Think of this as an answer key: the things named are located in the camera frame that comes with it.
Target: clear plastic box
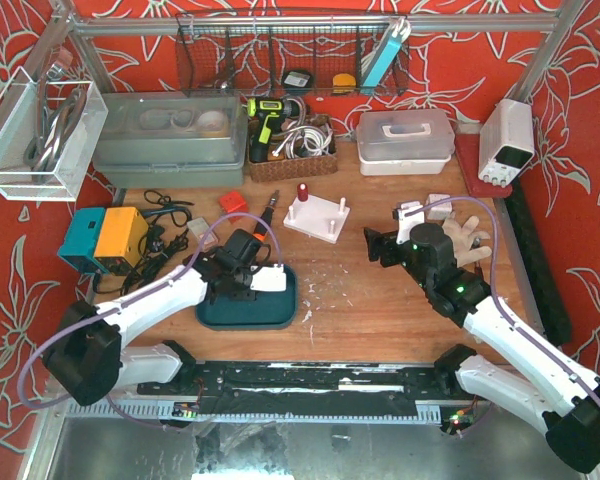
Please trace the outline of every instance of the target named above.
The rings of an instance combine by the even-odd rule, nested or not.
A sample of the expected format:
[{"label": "clear plastic box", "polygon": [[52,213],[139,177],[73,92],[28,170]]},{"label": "clear plastic box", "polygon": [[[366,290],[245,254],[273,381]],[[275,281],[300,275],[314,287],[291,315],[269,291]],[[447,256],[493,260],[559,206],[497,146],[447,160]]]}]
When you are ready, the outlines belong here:
[{"label": "clear plastic box", "polygon": [[440,173],[455,151],[440,109],[363,113],[356,131],[363,175]]},{"label": "clear plastic box", "polygon": [[[19,69],[16,77],[28,76]],[[37,84],[30,78],[26,82],[10,82],[9,88],[21,94],[0,130],[0,193],[7,200],[75,201],[78,198],[107,117],[107,107],[92,81],[49,82],[49,100],[59,103],[74,87],[87,91],[81,118],[53,170],[37,172],[24,161],[25,150],[34,137]]]},{"label": "clear plastic box", "polygon": [[119,188],[240,186],[247,115],[237,96],[106,94],[96,170]]}]

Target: black wire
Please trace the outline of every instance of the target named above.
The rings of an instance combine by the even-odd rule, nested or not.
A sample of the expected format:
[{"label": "black wire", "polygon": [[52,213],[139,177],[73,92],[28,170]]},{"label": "black wire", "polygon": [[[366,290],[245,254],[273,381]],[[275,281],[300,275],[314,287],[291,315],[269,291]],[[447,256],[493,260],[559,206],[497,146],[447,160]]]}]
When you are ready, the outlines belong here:
[{"label": "black wire", "polygon": [[251,275],[255,275],[260,270],[262,270],[262,268],[269,262],[269,258],[271,258],[271,245],[265,243],[262,246],[267,249],[267,255],[262,259],[261,262],[259,262],[260,264],[258,265],[258,267],[253,272],[251,272]]},{"label": "black wire", "polygon": [[[149,198],[149,195],[152,195],[157,198]],[[187,222],[190,222],[193,219],[193,215],[191,215],[191,211],[186,206],[193,206],[193,202],[187,202],[185,200],[173,200],[170,195],[163,195],[157,190],[149,189],[144,192],[144,199],[147,203],[151,203],[153,205],[160,205],[160,209],[156,210],[143,210],[142,215],[145,218],[155,216],[151,225],[155,225],[160,217],[163,215],[171,215],[171,221],[176,227],[186,227]],[[186,220],[182,223],[178,222],[175,217],[175,213],[182,213],[185,215]]]},{"label": "black wire", "polygon": [[[150,198],[149,195],[157,196],[157,198]],[[119,295],[126,295],[135,286],[144,287],[149,283],[153,282],[160,270],[171,260],[177,253],[185,251],[189,247],[189,229],[185,228],[182,233],[176,235],[176,237],[166,246],[162,246],[159,243],[159,247],[162,247],[159,251],[151,251],[150,246],[153,246],[157,240],[161,240],[161,235],[164,233],[164,227],[157,225],[158,219],[162,216],[169,214],[171,221],[176,227],[186,227],[187,222],[192,220],[193,215],[187,208],[192,206],[192,202],[184,200],[173,200],[169,195],[163,195],[157,190],[149,189],[144,192],[144,199],[147,203],[153,205],[160,205],[162,208],[156,210],[143,210],[141,213],[143,217],[155,218],[149,223],[149,230],[138,240],[138,253],[140,253],[140,260],[134,266],[131,267],[131,271],[127,274],[122,285],[119,288],[113,290],[98,290],[98,285],[102,279],[100,272],[93,276],[92,288],[97,294],[109,294],[118,293]],[[179,223],[176,220],[175,213],[182,213],[186,217],[184,223]]]}]

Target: red cap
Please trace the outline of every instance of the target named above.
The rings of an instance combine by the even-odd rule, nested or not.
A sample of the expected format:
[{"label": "red cap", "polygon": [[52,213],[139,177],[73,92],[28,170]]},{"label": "red cap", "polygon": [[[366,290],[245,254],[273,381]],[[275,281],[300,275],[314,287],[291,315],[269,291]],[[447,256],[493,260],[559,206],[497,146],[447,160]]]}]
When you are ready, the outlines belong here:
[{"label": "red cap", "polygon": [[309,187],[307,187],[306,183],[298,184],[298,200],[301,202],[309,200]]}]

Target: red object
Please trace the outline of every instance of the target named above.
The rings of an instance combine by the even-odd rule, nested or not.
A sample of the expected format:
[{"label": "red object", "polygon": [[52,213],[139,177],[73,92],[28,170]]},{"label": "red object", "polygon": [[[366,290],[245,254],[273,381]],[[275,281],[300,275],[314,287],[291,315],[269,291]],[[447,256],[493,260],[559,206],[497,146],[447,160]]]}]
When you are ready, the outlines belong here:
[{"label": "red object", "polygon": [[[242,195],[240,195],[239,192],[235,190],[233,192],[229,192],[226,195],[221,196],[218,199],[218,203],[222,207],[222,210],[225,211],[225,213],[247,213],[249,211],[247,201],[242,197]],[[238,220],[240,220],[240,217],[233,217],[229,219],[231,223],[237,222]]]},{"label": "red object", "polygon": [[506,198],[511,195],[513,190],[511,185],[504,188],[496,187],[478,178],[480,135],[477,133],[456,134],[456,157],[469,195],[477,198]]},{"label": "red object", "polygon": [[307,187],[306,183],[298,184],[298,200],[301,202],[309,200],[309,187]]}]

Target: work glove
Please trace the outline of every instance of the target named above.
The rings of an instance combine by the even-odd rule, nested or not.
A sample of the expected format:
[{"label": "work glove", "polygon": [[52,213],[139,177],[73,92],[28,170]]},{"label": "work glove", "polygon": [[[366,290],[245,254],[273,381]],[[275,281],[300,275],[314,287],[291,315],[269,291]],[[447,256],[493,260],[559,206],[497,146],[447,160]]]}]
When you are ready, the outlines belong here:
[{"label": "work glove", "polygon": [[491,236],[483,230],[475,231],[479,222],[478,217],[469,217],[462,227],[456,222],[454,217],[455,212],[445,219],[442,224],[442,229],[453,242],[453,255],[456,257],[458,267],[491,256],[491,247],[471,248],[474,243],[479,245],[480,241],[491,238]]}]

